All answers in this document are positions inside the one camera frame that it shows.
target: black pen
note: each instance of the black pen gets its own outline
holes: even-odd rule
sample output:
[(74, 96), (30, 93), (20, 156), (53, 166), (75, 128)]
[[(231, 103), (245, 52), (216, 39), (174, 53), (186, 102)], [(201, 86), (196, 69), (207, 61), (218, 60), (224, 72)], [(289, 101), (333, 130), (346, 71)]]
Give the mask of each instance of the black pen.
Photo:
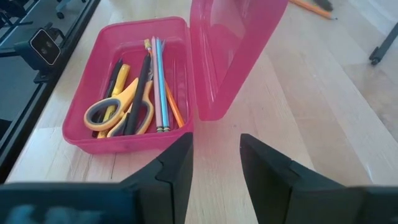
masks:
[[(112, 96), (112, 91), (113, 91), (113, 88), (114, 88), (114, 86), (116, 84), (116, 79), (118, 78), (118, 74), (119, 74), (119, 71), (120, 71), (120, 68), (122, 67), (122, 65), (123, 65), (123, 60), (119, 59), (118, 62), (116, 62), (116, 65), (113, 68), (113, 71), (112, 71), (112, 74), (111, 74), (111, 78), (109, 79), (108, 89), (106, 90), (106, 93), (104, 95), (104, 99), (109, 98), (109, 97)], [(96, 122), (96, 123), (102, 122), (102, 120), (104, 120), (105, 111), (106, 111), (106, 108), (101, 110), (101, 111), (99, 111), (98, 113), (96, 113), (95, 114), (96, 117), (93, 118), (93, 122)], [(93, 131), (92, 136), (94, 138), (97, 138), (98, 132), (97, 131)]]
[(147, 76), (150, 67), (150, 54), (147, 54), (144, 58), (144, 63), (142, 64), (141, 74), (139, 75), (138, 85), (134, 99), (132, 100), (131, 112), (127, 114), (126, 127), (124, 127), (123, 134), (130, 135), (136, 133), (136, 128), (138, 124), (138, 113), (142, 104), (142, 96), (144, 95), (144, 88), (147, 83)]

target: orange pencil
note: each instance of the orange pencil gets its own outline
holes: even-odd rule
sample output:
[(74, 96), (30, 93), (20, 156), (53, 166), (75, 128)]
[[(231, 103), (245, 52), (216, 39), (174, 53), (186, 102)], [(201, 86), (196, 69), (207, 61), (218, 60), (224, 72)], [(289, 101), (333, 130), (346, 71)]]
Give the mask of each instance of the orange pencil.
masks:
[(323, 10), (323, 9), (321, 9), (317, 6), (314, 6), (313, 4), (310, 4), (308, 2), (305, 2), (303, 0), (290, 0), (290, 2), (294, 3), (298, 6), (301, 6), (309, 11), (315, 12), (316, 14), (323, 16), (327, 19), (332, 19), (332, 20), (337, 19), (335, 17), (332, 17), (330, 12)]
[(165, 82), (167, 99), (169, 100), (169, 105), (173, 111), (175, 120), (177, 121), (178, 127), (181, 128), (184, 126), (184, 120), (182, 119), (181, 113), (178, 110), (177, 104), (175, 104), (172, 92), (170, 91), (169, 85)]

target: yellow highlighter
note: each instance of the yellow highlighter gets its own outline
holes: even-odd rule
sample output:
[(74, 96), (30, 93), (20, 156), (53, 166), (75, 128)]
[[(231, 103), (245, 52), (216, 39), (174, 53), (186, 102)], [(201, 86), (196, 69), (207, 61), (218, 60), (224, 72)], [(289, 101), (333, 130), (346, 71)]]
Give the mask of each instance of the yellow highlighter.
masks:
[[(118, 78), (116, 79), (116, 83), (115, 83), (113, 91), (112, 91), (112, 97), (117, 96), (118, 94), (120, 94), (123, 91), (124, 84), (126, 83), (127, 76), (129, 75), (129, 71), (130, 71), (130, 65), (124, 64), (120, 68)], [(102, 120), (102, 122), (107, 121), (111, 117), (111, 115), (115, 112), (115, 110), (116, 110), (115, 105), (109, 106), (106, 109), (106, 112), (104, 115), (104, 120)], [(100, 131), (98, 133), (97, 138), (106, 138), (108, 131), (109, 130)]]

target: pink plastic box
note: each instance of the pink plastic box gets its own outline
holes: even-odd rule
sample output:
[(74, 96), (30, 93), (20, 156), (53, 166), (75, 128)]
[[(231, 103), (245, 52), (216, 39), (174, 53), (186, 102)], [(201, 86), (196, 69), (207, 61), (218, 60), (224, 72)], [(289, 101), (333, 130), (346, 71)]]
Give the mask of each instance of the pink plastic box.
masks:
[[(179, 17), (125, 22), (98, 34), (63, 123), (63, 137), (92, 154), (166, 149), (193, 132), (195, 108), (203, 121), (224, 116), (276, 28), (288, 0), (193, 0), (190, 28)], [(144, 39), (166, 40), (165, 78), (186, 125), (178, 129), (169, 109), (171, 132), (156, 133), (155, 118), (141, 135), (95, 139), (83, 122), (102, 99), (119, 58), (131, 66), (126, 86), (139, 76), (147, 53)]]

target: chair wheel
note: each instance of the chair wheel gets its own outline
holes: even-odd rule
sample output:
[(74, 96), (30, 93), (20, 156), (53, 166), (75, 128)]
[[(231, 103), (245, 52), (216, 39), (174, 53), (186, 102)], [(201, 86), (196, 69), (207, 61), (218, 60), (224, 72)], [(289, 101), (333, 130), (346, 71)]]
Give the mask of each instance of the chair wheel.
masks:
[(65, 16), (63, 15), (62, 12), (57, 12), (57, 17), (58, 17), (59, 19), (65, 18)]

